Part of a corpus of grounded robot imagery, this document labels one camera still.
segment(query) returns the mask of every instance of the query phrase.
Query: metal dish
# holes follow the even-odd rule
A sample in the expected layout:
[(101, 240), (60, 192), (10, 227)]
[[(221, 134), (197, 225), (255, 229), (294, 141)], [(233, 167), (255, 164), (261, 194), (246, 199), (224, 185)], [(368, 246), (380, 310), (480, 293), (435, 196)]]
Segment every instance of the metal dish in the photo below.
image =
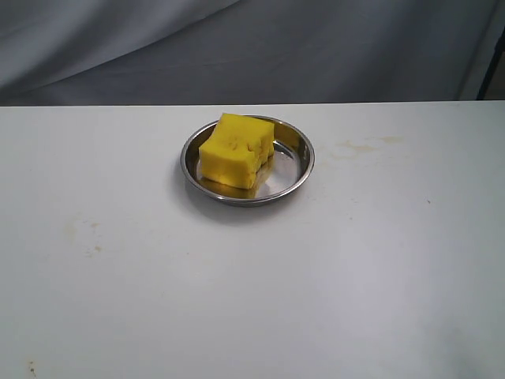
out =
[(198, 148), (210, 137), (217, 121), (195, 132), (182, 149), (182, 172), (189, 182), (207, 196), (228, 205), (256, 207), (277, 201), (301, 186), (314, 167), (314, 148), (300, 130), (275, 118), (251, 117), (275, 124), (275, 153), (258, 171), (252, 189), (224, 186), (202, 177)]

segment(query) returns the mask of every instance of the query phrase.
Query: black pole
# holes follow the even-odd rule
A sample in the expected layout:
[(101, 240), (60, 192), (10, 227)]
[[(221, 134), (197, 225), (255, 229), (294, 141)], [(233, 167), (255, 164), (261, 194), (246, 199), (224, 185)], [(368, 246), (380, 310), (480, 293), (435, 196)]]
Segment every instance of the black pole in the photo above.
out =
[(486, 72), (481, 89), (477, 95), (477, 100), (483, 100), (485, 98), (486, 92), (491, 84), (492, 77), (495, 75), (496, 69), (498, 68), (499, 60), (502, 58), (503, 52), (505, 52), (505, 28), (503, 29), (503, 33), (495, 46), (495, 54), (492, 56), (491, 63), (489, 63), (488, 71)]

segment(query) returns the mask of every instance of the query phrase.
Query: stainless steel bowl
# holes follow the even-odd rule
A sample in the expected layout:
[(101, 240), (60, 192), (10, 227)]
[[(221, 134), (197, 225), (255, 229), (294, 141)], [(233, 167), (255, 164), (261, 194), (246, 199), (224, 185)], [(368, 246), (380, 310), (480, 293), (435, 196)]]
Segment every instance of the stainless steel bowl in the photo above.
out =
[(195, 132), (182, 149), (182, 172), (189, 182), (207, 196), (228, 205), (256, 207), (277, 201), (301, 186), (314, 167), (314, 148), (300, 130), (275, 118), (251, 117), (275, 124), (275, 153), (258, 171), (252, 189), (224, 186), (201, 175), (198, 148), (211, 136), (217, 121)]

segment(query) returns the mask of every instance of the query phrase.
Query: white table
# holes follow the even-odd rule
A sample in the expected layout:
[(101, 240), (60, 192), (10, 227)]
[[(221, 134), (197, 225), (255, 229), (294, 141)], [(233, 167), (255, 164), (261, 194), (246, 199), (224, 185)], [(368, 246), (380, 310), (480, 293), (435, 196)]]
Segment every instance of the white table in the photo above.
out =
[[(223, 111), (302, 129), (298, 193), (188, 188)], [(505, 102), (0, 108), (0, 378), (502, 379)]]

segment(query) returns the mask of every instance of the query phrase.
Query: gray cloth backdrop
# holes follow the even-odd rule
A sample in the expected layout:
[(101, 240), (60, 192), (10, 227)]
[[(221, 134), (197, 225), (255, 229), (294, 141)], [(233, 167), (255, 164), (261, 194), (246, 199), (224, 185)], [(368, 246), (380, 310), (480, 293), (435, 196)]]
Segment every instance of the gray cloth backdrop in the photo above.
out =
[(0, 103), (458, 99), (502, 5), (503, 0), (4, 1)]

